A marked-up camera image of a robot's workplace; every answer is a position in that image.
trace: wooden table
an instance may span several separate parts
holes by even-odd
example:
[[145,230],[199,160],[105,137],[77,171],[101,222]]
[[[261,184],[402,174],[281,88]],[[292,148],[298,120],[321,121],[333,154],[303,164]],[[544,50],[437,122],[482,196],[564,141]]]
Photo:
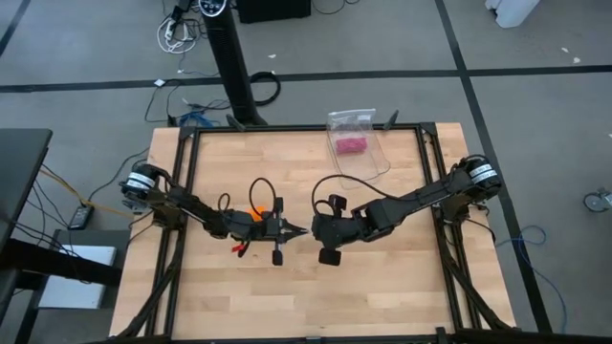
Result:
[[[450,167],[468,154],[461,125],[437,127]],[[402,195],[424,185],[414,133],[393,130],[377,135],[391,169],[376,186]],[[149,163],[172,171],[177,138],[178,129],[155,130]],[[182,183],[189,147],[187,143]],[[216,207],[219,195],[229,192],[230,207],[247,210],[251,182],[266,177],[285,200],[286,218],[310,228],[311,191],[319,179],[336,173],[331,159],[323,131],[203,134],[193,193]],[[338,180],[322,184],[317,198],[331,193],[347,197],[349,209],[380,198],[365,187],[345,190]],[[271,207],[271,194],[263,183],[255,188],[254,199]],[[482,212],[472,210],[471,216],[487,223]],[[133,234],[149,223],[141,221]],[[129,248],[112,334],[125,328],[151,290],[161,238],[156,229],[140,235]],[[513,325],[490,233],[470,223],[463,225],[463,232],[473,284],[499,317]],[[189,221],[173,339],[426,334],[440,326],[452,333],[429,209],[407,217],[392,235],[377,242],[343,247],[340,267],[318,263],[321,243],[310,234],[284,247],[280,268],[272,266],[271,243],[251,244],[242,259],[230,252],[235,245],[233,240],[210,238],[200,224]],[[469,325],[465,297],[458,290]],[[165,300],[159,315],[158,330],[163,328]]]

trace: black box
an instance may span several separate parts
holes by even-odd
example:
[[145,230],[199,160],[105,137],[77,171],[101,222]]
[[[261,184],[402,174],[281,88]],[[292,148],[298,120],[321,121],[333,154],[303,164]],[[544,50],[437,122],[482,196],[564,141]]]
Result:
[[245,24],[303,18],[310,15],[311,0],[236,0],[240,22]]

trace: pink object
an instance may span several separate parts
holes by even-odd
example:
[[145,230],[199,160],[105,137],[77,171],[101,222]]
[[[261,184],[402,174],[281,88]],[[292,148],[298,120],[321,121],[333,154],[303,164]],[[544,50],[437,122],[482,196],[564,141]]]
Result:
[[336,140],[336,154],[361,153],[367,148],[365,138]]

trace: yellow cable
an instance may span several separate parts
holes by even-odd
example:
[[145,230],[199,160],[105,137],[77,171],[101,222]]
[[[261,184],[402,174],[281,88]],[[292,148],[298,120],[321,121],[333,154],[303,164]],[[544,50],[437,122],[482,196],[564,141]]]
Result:
[[133,215],[133,214],[124,213],[124,212],[118,211],[118,210],[116,210],[116,209],[113,209],[113,208],[111,208],[111,207],[104,206],[104,205],[101,205],[101,204],[95,204],[95,203],[93,203],[93,202],[91,202],[91,201],[88,201],[88,200],[86,200],[86,199],[82,198],[82,197],[81,197],[81,196],[78,194],[78,192],[77,192],[77,191],[76,191],[74,188],[72,188],[72,187],[71,187],[69,184],[65,183],[65,182],[64,182],[64,181],[62,181],[60,178],[58,178],[58,177],[54,176],[53,174],[51,174],[51,173],[49,173],[49,172],[47,172],[47,171],[45,171],[45,170],[43,170],[43,169],[40,169],[40,173],[44,174],[45,176],[47,176],[47,177],[49,177],[49,178],[53,179],[54,181],[58,182],[60,185],[64,186],[64,187],[65,187],[65,188],[66,188],[66,189],[67,189],[67,190],[68,190],[70,193],[72,193],[73,195],[77,196],[77,197],[78,197],[78,199],[79,199],[79,200],[80,200],[80,201],[81,201],[83,204],[87,204],[87,205],[90,205],[90,206],[96,207],[96,208],[98,208],[98,209],[100,209],[100,210],[105,210],[105,211],[108,211],[108,212],[112,212],[112,213],[114,213],[114,214],[124,216],[124,217],[126,217],[126,218],[128,218],[128,219],[133,219],[133,218],[134,218],[134,215]]

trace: wheel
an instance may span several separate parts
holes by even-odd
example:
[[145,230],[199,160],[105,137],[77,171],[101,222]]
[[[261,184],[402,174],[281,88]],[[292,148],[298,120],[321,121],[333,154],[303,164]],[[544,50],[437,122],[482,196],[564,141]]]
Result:
[[584,206],[586,206],[586,208],[592,212],[604,212],[608,209],[605,207],[605,203],[601,199],[601,195],[597,192],[586,194],[582,202],[584,203]]

